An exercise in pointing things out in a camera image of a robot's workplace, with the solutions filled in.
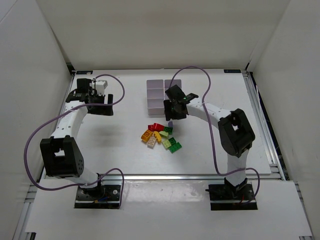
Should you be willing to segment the dark green square lego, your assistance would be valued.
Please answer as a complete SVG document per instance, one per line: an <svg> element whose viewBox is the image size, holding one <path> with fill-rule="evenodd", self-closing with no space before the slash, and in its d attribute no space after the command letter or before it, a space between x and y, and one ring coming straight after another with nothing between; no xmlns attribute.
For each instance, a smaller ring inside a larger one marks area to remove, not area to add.
<svg viewBox="0 0 320 240"><path fill-rule="evenodd" d="M173 133L173 127L165 126L163 131L171 135Z"/></svg>

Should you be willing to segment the red curved lego brick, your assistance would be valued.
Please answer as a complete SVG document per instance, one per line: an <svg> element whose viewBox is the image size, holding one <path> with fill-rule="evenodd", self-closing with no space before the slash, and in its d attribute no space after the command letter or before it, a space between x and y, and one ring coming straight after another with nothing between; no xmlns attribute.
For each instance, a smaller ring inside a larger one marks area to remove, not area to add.
<svg viewBox="0 0 320 240"><path fill-rule="evenodd" d="M154 131L161 132L164 130L165 126L159 123L153 124Z"/></svg>

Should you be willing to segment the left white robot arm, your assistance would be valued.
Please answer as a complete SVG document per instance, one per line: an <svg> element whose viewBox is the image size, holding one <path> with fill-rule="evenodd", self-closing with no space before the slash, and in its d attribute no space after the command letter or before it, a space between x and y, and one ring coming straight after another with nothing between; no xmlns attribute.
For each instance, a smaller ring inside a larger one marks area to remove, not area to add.
<svg viewBox="0 0 320 240"><path fill-rule="evenodd" d="M79 78L76 89L70 92L64 105L63 116L50 138L40 142L46 174L57 179L67 179L80 184L83 189L95 188L99 175L85 167L84 157L76 143L81 124L87 114L112 116L111 106L82 106L105 102L106 80Z"/></svg>

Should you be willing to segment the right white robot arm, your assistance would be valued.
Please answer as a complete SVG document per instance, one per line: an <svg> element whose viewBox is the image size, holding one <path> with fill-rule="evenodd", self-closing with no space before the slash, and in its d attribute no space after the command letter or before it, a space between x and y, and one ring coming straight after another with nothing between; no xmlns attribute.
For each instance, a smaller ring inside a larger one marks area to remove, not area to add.
<svg viewBox="0 0 320 240"><path fill-rule="evenodd" d="M247 157L255 133L245 112L237 108L227 110L219 108L198 95L186 95L178 85L165 91L167 99L163 101L166 120L181 120L193 116L208 123L212 147L213 164L216 173L224 177L224 184L235 195L248 182L246 176ZM218 130L220 144L227 154L227 172L219 171L213 127Z"/></svg>

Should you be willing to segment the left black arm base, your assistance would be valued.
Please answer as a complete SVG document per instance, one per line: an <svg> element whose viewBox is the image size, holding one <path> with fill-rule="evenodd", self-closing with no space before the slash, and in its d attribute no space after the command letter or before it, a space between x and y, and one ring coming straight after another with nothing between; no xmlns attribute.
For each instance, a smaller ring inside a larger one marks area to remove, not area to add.
<svg viewBox="0 0 320 240"><path fill-rule="evenodd" d="M119 209L122 184L99 183L94 188L77 188L75 209Z"/></svg>

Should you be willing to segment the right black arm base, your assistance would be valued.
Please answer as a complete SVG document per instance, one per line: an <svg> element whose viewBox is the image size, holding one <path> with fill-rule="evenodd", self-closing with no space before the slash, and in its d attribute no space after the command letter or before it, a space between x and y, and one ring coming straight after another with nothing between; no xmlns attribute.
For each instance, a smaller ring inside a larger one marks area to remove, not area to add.
<svg viewBox="0 0 320 240"><path fill-rule="evenodd" d="M258 209L252 184L247 183L237 193L226 184L209 184L205 190L209 194L211 211L255 211Z"/></svg>

